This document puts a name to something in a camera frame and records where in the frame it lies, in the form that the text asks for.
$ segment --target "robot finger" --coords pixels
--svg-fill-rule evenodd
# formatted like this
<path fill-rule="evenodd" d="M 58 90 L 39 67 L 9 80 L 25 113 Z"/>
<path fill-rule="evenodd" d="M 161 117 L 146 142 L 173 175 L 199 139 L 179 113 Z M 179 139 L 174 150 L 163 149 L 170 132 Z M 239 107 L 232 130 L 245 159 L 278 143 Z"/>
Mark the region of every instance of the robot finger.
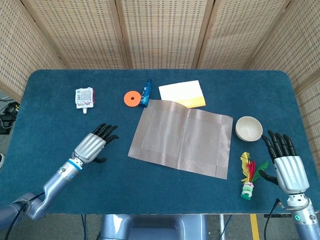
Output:
<path fill-rule="evenodd" d="M 104 157 L 104 158 L 95 158 L 94 160 L 93 160 L 93 162 L 95 162 L 95 163 L 98 163 L 98 164 L 102 164 L 102 163 L 104 163 L 105 161 L 107 161 L 107 159 Z"/>
<path fill-rule="evenodd" d="M 105 145 L 109 144 L 114 139 L 119 139 L 119 137 L 117 135 L 109 136 L 107 139 L 105 139 Z"/>
<path fill-rule="evenodd" d="M 281 143 L 284 155 L 285 156 L 290 156 L 290 150 L 289 150 L 288 143 L 286 142 L 286 140 L 284 140 L 284 138 L 277 132 L 275 133 L 275 136 L 278 138 L 278 140 Z"/>
<path fill-rule="evenodd" d="M 275 176 L 270 176 L 270 175 L 266 174 L 265 171 L 263 171 L 263 170 L 259 170 L 258 172 L 259 172 L 260 176 L 263 177 L 268 182 L 273 183 L 275 185 L 279 185 L 278 179 Z"/>
<path fill-rule="evenodd" d="M 102 138 L 102 135 L 105 134 L 105 132 L 111 128 L 112 125 L 106 125 L 103 128 L 100 129 L 100 131 L 97 133 L 97 135 Z"/>
<path fill-rule="evenodd" d="M 297 156 L 295 146 L 294 146 L 294 144 L 292 143 L 290 137 L 288 137 L 288 135 L 286 135 L 286 134 L 283 134 L 283 137 L 284 137 L 284 139 L 286 140 L 287 144 L 289 145 L 289 148 L 290 148 L 290 156 Z"/>
<path fill-rule="evenodd" d="M 106 125 L 105 123 L 101 123 L 95 130 L 93 130 L 93 134 L 97 134 L 97 132 L 99 132 L 99 130 L 104 126 Z"/>
<path fill-rule="evenodd" d="M 108 128 L 108 130 L 103 133 L 103 135 L 101 136 L 101 138 L 104 139 L 104 140 L 106 140 L 107 137 L 109 137 L 109 135 L 110 135 L 110 134 L 113 132 L 113 130 L 115 130 L 117 127 L 118 127 L 118 126 L 112 126 L 112 127 Z"/>
<path fill-rule="evenodd" d="M 275 159 L 277 158 L 277 154 L 275 152 L 274 146 L 270 142 L 269 138 L 265 135 L 261 136 L 262 140 L 265 142 L 266 147 L 268 148 L 269 155 L 272 159 L 272 162 L 275 163 Z"/>
<path fill-rule="evenodd" d="M 273 142 L 273 145 L 277 151 L 277 156 L 278 157 L 283 157 L 284 154 L 282 152 L 282 149 L 281 149 L 281 146 L 280 146 L 280 143 L 279 143 L 279 140 L 278 138 L 276 137 L 276 135 L 271 131 L 271 130 L 268 130 L 268 134 L 270 135 L 271 139 L 272 139 L 272 142 Z"/>

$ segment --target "spray bottle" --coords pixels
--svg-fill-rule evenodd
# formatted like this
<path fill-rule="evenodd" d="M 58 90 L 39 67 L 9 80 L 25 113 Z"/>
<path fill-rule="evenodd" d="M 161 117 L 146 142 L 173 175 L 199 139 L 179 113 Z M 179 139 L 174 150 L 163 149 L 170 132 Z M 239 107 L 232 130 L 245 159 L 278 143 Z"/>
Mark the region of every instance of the spray bottle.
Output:
<path fill-rule="evenodd" d="M 148 79 L 148 82 L 143 87 L 143 92 L 141 94 L 140 106 L 147 107 L 149 102 L 149 96 L 151 93 L 151 81 L 152 79 Z"/>

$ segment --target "orange disc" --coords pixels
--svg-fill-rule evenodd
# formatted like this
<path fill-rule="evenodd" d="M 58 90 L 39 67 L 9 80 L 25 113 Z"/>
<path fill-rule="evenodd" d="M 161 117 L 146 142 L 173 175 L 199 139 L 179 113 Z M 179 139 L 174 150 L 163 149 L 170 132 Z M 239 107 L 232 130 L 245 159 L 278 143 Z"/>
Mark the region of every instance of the orange disc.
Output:
<path fill-rule="evenodd" d="M 128 107 L 136 107 L 139 105 L 141 100 L 141 95 L 137 91 L 128 91 L 123 98 L 125 105 Z"/>

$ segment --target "table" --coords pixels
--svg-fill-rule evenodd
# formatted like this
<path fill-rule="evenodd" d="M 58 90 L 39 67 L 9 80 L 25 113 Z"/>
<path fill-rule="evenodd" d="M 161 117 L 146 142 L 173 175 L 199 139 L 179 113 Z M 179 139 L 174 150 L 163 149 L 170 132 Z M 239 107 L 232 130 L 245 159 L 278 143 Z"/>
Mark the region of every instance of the table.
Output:
<path fill-rule="evenodd" d="M 125 106 L 126 92 L 141 92 L 152 79 L 151 99 L 158 86 L 199 80 L 206 106 L 199 109 L 233 117 L 227 180 L 176 170 L 128 157 L 142 107 Z M 76 109 L 75 89 L 95 89 L 95 105 Z M 235 134 L 242 116 L 257 118 L 263 132 L 286 133 L 304 163 L 311 198 L 320 210 L 319 181 L 289 77 L 281 71 L 256 70 L 38 70 L 25 88 L 20 111 L 0 171 L 0 206 L 26 192 L 42 192 L 46 181 L 71 156 L 80 141 L 102 122 L 118 125 L 118 140 L 67 186 L 49 209 L 64 214 L 227 214 L 268 213 L 275 198 L 287 196 L 259 179 L 250 201 L 240 197 L 243 178 L 240 156 L 251 153 L 257 164 L 269 161 L 262 140 L 241 141 Z"/>

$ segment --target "white paper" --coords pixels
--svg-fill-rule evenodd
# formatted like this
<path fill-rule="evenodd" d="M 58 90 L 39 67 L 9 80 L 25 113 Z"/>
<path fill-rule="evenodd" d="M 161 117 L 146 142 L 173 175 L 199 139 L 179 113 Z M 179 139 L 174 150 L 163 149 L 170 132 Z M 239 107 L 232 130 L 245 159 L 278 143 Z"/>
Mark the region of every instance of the white paper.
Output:
<path fill-rule="evenodd" d="M 198 80 L 159 86 L 162 100 L 180 103 L 188 108 L 205 106 L 205 98 Z"/>

